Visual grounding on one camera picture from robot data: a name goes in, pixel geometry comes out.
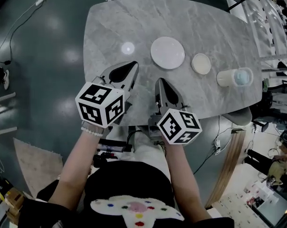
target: white sneaker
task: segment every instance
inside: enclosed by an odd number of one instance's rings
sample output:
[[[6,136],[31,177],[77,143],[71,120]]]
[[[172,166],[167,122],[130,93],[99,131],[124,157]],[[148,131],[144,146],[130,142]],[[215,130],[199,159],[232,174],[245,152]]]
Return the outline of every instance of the white sneaker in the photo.
[[[5,76],[3,77],[3,84],[4,84],[4,89],[7,90],[10,85],[10,72],[8,70],[5,71]]]

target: white plate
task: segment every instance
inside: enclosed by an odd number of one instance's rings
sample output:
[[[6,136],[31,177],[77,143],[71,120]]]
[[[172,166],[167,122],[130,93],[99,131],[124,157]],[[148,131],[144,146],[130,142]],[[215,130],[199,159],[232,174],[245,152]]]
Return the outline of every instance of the white plate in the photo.
[[[202,53],[198,53],[192,60],[192,68],[199,74],[207,74],[211,69],[211,62],[209,58]]]
[[[177,40],[171,37],[160,37],[151,46],[153,61],[165,69],[179,67],[185,59],[185,51]]]

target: white embroidered patch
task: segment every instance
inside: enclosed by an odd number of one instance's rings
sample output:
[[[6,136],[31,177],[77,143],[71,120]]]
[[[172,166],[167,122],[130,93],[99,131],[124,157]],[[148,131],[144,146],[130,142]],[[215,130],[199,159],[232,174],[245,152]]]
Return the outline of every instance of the white embroidered patch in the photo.
[[[128,228],[152,228],[156,219],[184,220],[180,212],[157,199],[115,196],[109,200],[94,200],[91,202],[91,208],[99,214],[123,216]]]

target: desk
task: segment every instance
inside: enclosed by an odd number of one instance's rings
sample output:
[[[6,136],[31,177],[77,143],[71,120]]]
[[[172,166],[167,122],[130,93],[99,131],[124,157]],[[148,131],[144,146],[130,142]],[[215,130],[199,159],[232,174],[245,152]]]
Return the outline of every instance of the desk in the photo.
[[[183,64],[174,70],[157,66],[150,53],[154,40],[168,36],[185,49]],[[134,45],[126,55],[122,46]],[[195,73],[191,60],[206,54],[211,71]],[[163,77],[180,91],[185,103],[198,118],[233,112],[262,98],[262,73],[250,26],[217,8],[189,0],[115,0],[91,7],[84,38],[86,81],[92,81],[107,67],[124,61],[137,61],[139,75],[131,97],[133,104],[121,125],[147,125],[156,111],[154,85]],[[254,74],[250,87],[222,88],[216,75],[221,70],[249,67]]]

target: white bead bracelet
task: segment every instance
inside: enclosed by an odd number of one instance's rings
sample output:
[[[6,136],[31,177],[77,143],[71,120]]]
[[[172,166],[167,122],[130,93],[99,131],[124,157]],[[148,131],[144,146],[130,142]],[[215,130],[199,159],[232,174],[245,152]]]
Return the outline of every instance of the white bead bracelet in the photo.
[[[81,130],[82,130],[82,131],[85,131],[85,132],[87,132],[87,133],[90,133],[90,134],[92,134],[92,135],[95,135],[95,136],[97,136],[97,137],[102,137],[102,136],[103,136],[102,133],[96,133],[96,132],[94,132],[94,131],[88,130],[88,129],[85,128],[85,127],[81,127]]]

